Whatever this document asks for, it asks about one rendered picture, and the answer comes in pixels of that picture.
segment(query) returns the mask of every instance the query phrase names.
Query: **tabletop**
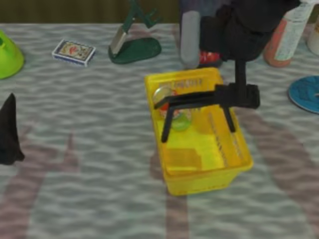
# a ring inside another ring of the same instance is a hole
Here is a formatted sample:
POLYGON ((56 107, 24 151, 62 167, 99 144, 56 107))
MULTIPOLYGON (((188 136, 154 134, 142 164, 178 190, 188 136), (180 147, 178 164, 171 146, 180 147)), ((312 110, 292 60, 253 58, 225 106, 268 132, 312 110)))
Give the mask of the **tabletop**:
MULTIPOLYGON (((162 53, 114 65, 107 48, 118 27, 0 24, 26 60, 0 81, 0 102, 17 97, 26 156, 0 166, 1 238, 319 239, 319 120, 287 97, 293 81, 319 73, 305 40, 289 67, 248 63, 262 104, 236 113, 253 169, 227 189, 173 197, 161 178, 144 76, 183 69, 178 27, 134 25, 130 37, 153 36, 162 53), (87 68, 52 58, 63 38, 97 48, 87 68)), ((234 81, 233 62, 220 72, 234 81)))

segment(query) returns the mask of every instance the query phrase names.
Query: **white cylinder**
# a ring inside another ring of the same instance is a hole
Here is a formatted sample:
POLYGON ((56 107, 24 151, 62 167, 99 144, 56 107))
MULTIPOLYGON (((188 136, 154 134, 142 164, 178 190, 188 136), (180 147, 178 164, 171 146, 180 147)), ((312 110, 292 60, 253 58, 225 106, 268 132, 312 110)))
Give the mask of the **white cylinder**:
POLYGON ((307 45, 312 53, 319 55, 319 17, 307 40, 307 45))

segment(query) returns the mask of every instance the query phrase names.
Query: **yellow box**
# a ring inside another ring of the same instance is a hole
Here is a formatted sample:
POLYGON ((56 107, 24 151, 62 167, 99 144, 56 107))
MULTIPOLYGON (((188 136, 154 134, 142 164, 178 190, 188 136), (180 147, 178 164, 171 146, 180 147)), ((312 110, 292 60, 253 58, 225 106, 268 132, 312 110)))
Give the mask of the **yellow box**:
POLYGON ((162 172, 172 195, 226 188, 239 173, 253 166, 235 113, 230 109, 236 127, 236 132, 231 133, 224 111, 218 105, 182 112, 189 116, 189 125, 186 124, 182 130, 172 127, 168 141, 161 142, 165 115, 154 109, 154 95, 158 89, 165 87, 180 95, 212 91, 216 84, 223 84, 216 68, 145 77, 162 172))

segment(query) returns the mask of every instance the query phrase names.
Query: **blue object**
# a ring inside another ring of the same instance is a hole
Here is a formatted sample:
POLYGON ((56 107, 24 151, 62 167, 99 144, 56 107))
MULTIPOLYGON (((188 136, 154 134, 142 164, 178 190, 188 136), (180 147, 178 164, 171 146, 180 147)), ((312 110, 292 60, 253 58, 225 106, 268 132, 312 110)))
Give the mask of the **blue object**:
POLYGON ((319 114, 319 76, 295 81, 288 89, 288 96, 300 108, 319 114))

